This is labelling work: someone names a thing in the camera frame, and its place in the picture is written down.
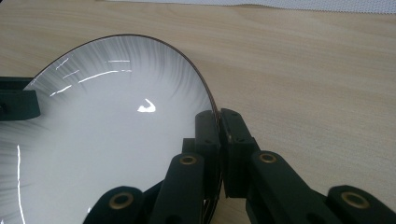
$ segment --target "white plate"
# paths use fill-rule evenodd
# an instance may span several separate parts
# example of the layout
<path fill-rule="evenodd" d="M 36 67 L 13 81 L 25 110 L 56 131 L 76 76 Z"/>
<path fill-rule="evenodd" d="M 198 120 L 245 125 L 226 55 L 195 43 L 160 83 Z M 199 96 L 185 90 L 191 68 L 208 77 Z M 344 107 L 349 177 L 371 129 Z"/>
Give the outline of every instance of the white plate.
<path fill-rule="evenodd" d="M 165 177 L 194 117 L 214 110 L 197 69 L 140 35 L 71 50 L 26 87 L 41 116 L 0 122 L 1 224 L 82 223 L 101 195 Z"/>

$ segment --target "wood grain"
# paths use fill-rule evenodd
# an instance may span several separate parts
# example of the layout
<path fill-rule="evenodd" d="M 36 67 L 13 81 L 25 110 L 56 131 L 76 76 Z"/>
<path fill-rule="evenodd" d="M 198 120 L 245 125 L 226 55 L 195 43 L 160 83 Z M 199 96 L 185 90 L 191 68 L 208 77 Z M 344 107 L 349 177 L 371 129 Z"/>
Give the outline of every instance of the wood grain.
<path fill-rule="evenodd" d="M 352 185 L 396 210 L 396 16 L 103 1 L 0 4 L 0 76 L 33 77 L 87 41 L 157 37 L 185 53 L 218 108 L 327 194 Z M 248 223 L 221 199 L 213 223 Z"/>

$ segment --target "wooden table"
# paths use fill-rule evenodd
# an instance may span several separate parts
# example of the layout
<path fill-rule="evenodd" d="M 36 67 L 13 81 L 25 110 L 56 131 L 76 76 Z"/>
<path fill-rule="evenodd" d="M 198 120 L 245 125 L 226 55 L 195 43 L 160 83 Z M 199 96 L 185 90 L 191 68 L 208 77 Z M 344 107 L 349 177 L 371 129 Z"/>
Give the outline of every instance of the wooden table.
<path fill-rule="evenodd" d="M 4 0 L 0 76 L 33 77 L 98 37 L 141 34 L 185 53 L 219 108 L 327 194 L 352 185 L 396 210 L 396 16 L 93 0 Z M 213 223 L 248 223 L 224 199 Z"/>

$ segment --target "screw hole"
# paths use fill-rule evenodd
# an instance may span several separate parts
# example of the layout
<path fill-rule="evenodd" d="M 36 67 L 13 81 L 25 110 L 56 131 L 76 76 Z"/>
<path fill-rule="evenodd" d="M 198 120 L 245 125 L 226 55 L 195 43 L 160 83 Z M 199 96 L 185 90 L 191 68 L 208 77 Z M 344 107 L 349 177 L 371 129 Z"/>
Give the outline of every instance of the screw hole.
<path fill-rule="evenodd" d="M 260 160 L 266 163 L 273 163 L 276 162 L 276 156 L 269 153 L 262 153 L 260 154 Z"/>
<path fill-rule="evenodd" d="M 184 156 L 180 158 L 180 163 L 184 165 L 192 165 L 197 162 L 197 159 L 193 156 Z"/>
<path fill-rule="evenodd" d="M 321 216 L 314 214 L 314 213 L 308 213 L 306 215 L 306 219 L 311 224 L 325 224 L 326 223 L 326 221 Z"/>
<path fill-rule="evenodd" d="M 341 198 L 344 200 L 344 202 L 352 207 L 356 207 L 359 209 L 365 209 L 370 207 L 369 202 L 365 198 L 352 191 L 346 191 L 341 193 Z"/>
<path fill-rule="evenodd" d="M 121 192 L 111 197 L 108 205 L 112 209 L 122 209 L 128 207 L 134 201 L 134 195 L 130 192 Z"/>

